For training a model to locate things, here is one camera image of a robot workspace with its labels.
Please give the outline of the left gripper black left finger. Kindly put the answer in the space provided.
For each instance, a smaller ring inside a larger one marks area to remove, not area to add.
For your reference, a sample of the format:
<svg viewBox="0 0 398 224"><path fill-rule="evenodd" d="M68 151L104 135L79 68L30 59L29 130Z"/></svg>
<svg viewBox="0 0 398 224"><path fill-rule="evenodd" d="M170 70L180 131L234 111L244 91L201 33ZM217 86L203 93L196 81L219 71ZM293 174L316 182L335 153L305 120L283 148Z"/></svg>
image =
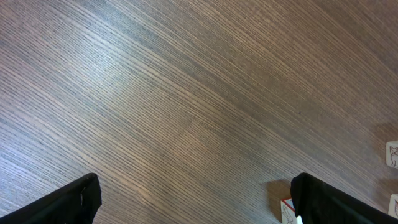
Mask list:
<svg viewBox="0 0 398 224"><path fill-rule="evenodd" d="M101 205L99 178L89 173L1 217L1 224L92 224Z"/></svg>

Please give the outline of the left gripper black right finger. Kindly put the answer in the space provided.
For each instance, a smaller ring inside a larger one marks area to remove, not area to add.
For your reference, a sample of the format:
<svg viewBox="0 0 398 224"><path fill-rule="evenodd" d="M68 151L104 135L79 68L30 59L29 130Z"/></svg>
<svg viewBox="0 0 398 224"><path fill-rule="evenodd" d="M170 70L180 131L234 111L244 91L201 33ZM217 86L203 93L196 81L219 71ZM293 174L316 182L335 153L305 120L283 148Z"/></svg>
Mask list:
<svg viewBox="0 0 398 224"><path fill-rule="evenodd" d="M292 179L290 195L303 224L397 224L397 218L308 173Z"/></svg>

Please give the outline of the wooden block sketch picture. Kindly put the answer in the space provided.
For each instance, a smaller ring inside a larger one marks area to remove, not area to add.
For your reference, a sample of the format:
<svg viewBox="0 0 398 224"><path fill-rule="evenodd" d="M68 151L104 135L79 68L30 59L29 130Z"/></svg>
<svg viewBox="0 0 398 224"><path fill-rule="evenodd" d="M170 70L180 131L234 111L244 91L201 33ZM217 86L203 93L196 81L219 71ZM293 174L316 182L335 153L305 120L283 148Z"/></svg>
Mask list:
<svg viewBox="0 0 398 224"><path fill-rule="evenodd" d="M280 201L282 224L303 224L301 216L295 215L295 209L291 198Z"/></svg>

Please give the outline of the wooden block red dog picture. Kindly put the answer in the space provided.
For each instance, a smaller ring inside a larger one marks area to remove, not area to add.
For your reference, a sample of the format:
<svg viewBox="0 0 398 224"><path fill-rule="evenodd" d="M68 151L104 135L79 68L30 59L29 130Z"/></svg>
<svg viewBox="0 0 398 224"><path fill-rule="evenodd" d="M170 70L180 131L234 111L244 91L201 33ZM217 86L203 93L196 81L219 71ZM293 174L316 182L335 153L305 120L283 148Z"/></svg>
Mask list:
<svg viewBox="0 0 398 224"><path fill-rule="evenodd" d="M398 142L389 141L386 143L386 164L389 167L397 168L398 165Z"/></svg>

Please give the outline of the plain wooden block green side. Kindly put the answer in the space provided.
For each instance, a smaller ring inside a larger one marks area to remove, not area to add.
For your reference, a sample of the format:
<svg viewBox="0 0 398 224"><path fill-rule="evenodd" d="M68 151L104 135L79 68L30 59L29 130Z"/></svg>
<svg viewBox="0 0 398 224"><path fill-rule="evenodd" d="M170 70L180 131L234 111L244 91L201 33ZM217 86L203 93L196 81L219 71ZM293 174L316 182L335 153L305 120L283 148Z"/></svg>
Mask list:
<svg viewBox="0 0 398 224"><path fill-rule="evenodd" d="M398 218L398 194L392 194L390 197L388 215Z"/></svg>

